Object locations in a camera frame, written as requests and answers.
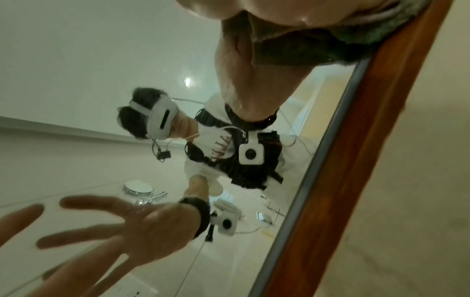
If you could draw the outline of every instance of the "vr headset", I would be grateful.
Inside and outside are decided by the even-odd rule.
[[[137,102],[129,102],[129,107],[145,115],[147,119],[147,137],[153,140],[165,140],[170,136],[171,124],[178,114],[178,104],[162,94],[151,110]]]

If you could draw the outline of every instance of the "wrist strap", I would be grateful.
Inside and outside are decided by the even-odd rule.
[[[198,237],[204,231],[206,231],[209,223],[211,222],[211,206],[204,200],[195,197],[184,197],[179,201],[179,203],[192,205],[197,208],[201,214],[201,225],[199,226],[199,229],[197,230],[194,238]]]

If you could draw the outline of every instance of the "camera lens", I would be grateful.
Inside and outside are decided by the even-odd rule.
[[[232,227],[232,221],[231,220],[228,220],[228,219],[225,219],[223,222],[222,222],[222,226],[224,227],[224,229],[228,230]]]
[[[254,149],[248,149],[245,152],[245,157],[248,160],[254,160],[256,158],[256,151]]]

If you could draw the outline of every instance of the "mirror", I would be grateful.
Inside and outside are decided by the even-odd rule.
[[[0,296],[252,291],[375,46],[304,30],[301,7],[178,2],[0,4],[0,223],[19,226],[0,231]],[[364,21],[331,11],[302,21]]]

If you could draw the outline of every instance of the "dark hair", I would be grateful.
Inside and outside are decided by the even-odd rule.
[[[132,92],[132,101],[145,108],[152,109],[161,95],[167,95],[165,91],[153,88],[136,88]],[[137,139],[148,139],[147,117],[133,110],[129,106],[119,109],[117,120],[121,127],[126,129]]]

